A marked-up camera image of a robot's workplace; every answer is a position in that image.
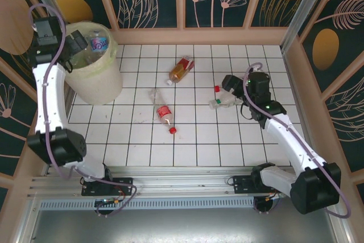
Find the brown bottle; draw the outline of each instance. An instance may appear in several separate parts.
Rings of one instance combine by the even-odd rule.
[[[168,85],[178,83],[194,66],[195,61],[190,57],[184,56],[169,73],[169,79],[166,83]]]

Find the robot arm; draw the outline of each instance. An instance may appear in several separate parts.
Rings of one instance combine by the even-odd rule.
[[[46,98],[43,96],[43,79],[46,70],[59,48],[60,30],[57,18],[42,18],[35,21],[38,37],[29,54],[30,64],[37,85],[38,119],[35,135],[28,136],[29,147],[46,163],[50,164],[46,144],[46,125],[43,112],[43,101],[46,101],[48,110],[49,132],[51,135],[51,148],[59,166],[67,168],[77,167],[84,174],[95,178],[105,177],[105,167],[91,155],[86,154],[85,138],[68,129],[67,116],[64,104],[64,79],[66,69],[72,71],[68,62],[72,55],[82,51],[87,42],[76,31],[66,37],[66,44],[61,58],[52,66],[47,83]]]
[[[271,99],[269,91],[269,76],[264,72],[251,72],[247,82],[247,92],[253,103],[267,113],[283,121],[299,136],[294,129],[286,110],[277,101]],[[253,168],[251,177],[256,188],[262,185],[273,187],[289,196],[296,207],[302,213],[309,213],[329,205],[337,204],[339,194],[330,181],[324,176],[312,158],[309,157],[303,146],[282,124],[265,116],[253,108],[243,91],[243,80],[233,75],[227,75],[223,82],[224,90],[231,92],[248,106],[252,118],[259,122],[263,130],[267,130],[276,138],[278,144],[285,152],[295,174],[283,171],[272,163],[265,163]],[[299,136],[301,142],[309,149],[315,160],[320,164],[340,186],[341,171],[335,163],[327,162],[317,155],[306,141]]]

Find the floor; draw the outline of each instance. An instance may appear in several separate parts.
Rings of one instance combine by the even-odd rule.
[[[195,68],[168,87],[169,71],[185,55],[195,59]],[[272,136],[240,115],[240,106],[211,110],[208,105],[219,97],[213,87],[225,75],[242,77],[249,64],[261,62],[270,74],[272,97],[303,135],[279,46],[120,45],[117,62],[123,77],[121,94],[102,106],[87,105],[76,95],[69,115],[69,128],[82,134],[88,153],[106,165],[290,165]],[[156,120],[148,97],[151,88],[160,89],[174,113],[175,135]],[[248,108],[243,113],[250,117]]]

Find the red bottle cap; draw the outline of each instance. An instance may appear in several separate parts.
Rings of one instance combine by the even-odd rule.
[[[172,127],[172,128],[169,129],[169,132],[171,134],[175,134],[177,132],[177,129],[175,127]]]

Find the purple cable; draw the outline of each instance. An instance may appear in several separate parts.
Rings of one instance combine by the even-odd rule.
[[[51,140],[50,140],[50,137],[49,137],[49,120],[48,120],[48,110],[47,110],[47,81],[48,81],[48,76],[49,76],[49,73],[52,69],[52,66],[57,62],[57,59],[58,57],[60,56],[62,50],[63,50],[63,47],[64,47],[64,42],[65,42],[65,38],[66,38],[66,26],[64,24],[64,21],[63,21],[63,18],[61,16],[61,14],[56,10],[54,9],[53,7],[49,6],[49,5],[46,5],[46,4],[42,4],[42,3],[38,3],[38,4],[35,4],[33,6],[31,6],[28,10],[28,17],[30,19],[30,23],[31,25],[33,26],[33,16],[32,16],[32,10],[34,10],[35,8],[37,7],[45,7],[51,11],[53,11],[55,13],[55,15],[58,17],[58,21],[61,25],[61,31],[62,31],[62,38],[61,38],[61,43],[59,45],[59,48],[58,48],[58,51],[56,53],[56,55],[53,57],[52,61],[50,62],[47,70],[45,71],[45,74],[44,74],[44,78],[43,78],[43,114],[44,114],[44,124],[45,124],[45,146],[47,148],[47,152],[48,152],[48,156],[49,156],[49,159],[51,160],[54,168],[56,169],[56,171],[58,172],[58,174],[63,178],[63,179],[70,179],[71,176],[72,176],[72,170],[73,168],[71,168],[69,170],[69,174],[68,176],[64,175],[63,172],[61,171],[61,169],[59,168],[59,166],[57,165],[56,163],[56,160],[55,160],[55,157],[53,156],[53,153],[52,153],[52,149],[51,149]]]
[[[315,159],[315,157],[312,155],[311,151],[306,147],[306,145],[304,144],[304,142],[300,139],[300,137],[290,128],[289,125],[287,125],[285,122],[281,121],[280,119],[274,117],[273,115],[271,115],[270,113],[264,111],[263,109],[261,109],[260,107],[258,107],[257,105],[255,105],[253,103],[253,101],[251,100],[251,98],[249,97],[249,94],[247,92],[246,89],[246,84],[248,81],[248,75],[249,75],[249,71],[254,67],[258,65],[259,68],[261,69],[263,67],[262,63],[254,63],[251,66],[248,67],[248,69],[246,70],[246,73],[244,75],[243,78],[243,89],[244,89],[244,94],[246,99],[248,100],[249,104],[255,108],[257,111],[261,112],[262,114],[264,114],[265,116],[275,120],[276,122],[280,123],[282,126],[284,126],[287,131],[289,131],[295,138],[296,140],[299,142],[299,144],[302,146],[302,148],[306,151],[307,155],[312,159],[312,161],[318,166],[318,168],[321,170],[321,172],[326,176],[326,178],[330,181],[330,183],[332,184],[332,186],[336,189],[336,191],[339,193],[339,195],[342,197],[346,209],[348,210],[348,212],[345,215],[339,215],[337,213],[331,212],[329,210],[327,210],[327,208],[325,209],[329,214],[336,216],[340,219],[348,219],[351,215],[351,207],[349,204],[349,201],[347,200],[347,198],[345,197],[344,193],[340,190],[339,186],[335,183],[335,181],[330,177],[330,175],[326,172],[326,170],[319,164],[319,162]]]
[[[97,182],[102,182],[102,183],[106,183],[106,184],[111,184],[111,185],[116,185],[116,186],[126,186],[126,187],[131,187],[133,188],[135,191],[134,193],[131,194],[130,198],[128,200],[126,200],[124,202],[123,205],[121,205],[120,208],[112,211],[111,213],[109,213],[108,215],[102,215],[100,214],[99,212],[99,208],[101,207],[102,204],[100,204],[99,206],[97,206],[96,208],[96,212],[98,214],[99,217],[104,217],[104,218],[107,218],[107,217],[110,217],[110,216],[113,216],[113,215],[116,215],[118,212],[120,212],[121,210],[124,209],[125,206],[127,206],[127,204],[130,202],[130,200],[132,200],[134,198],[134,196],[137,194],[137,187],[133,184],[128,184],[128,183],[119,183],[119,182],[110,182],[108,180],[103,180],[103,179],[98,179],[98,178],[95,178],[93,176],[89,176],[83,172],[81,172],[80,170],[77,169],[77,167],[75,168],[76,172],[79,173],[81,176],[85,177],[85,178],[89,178],[89,179],[93,179],[93,180],[96,180]]]

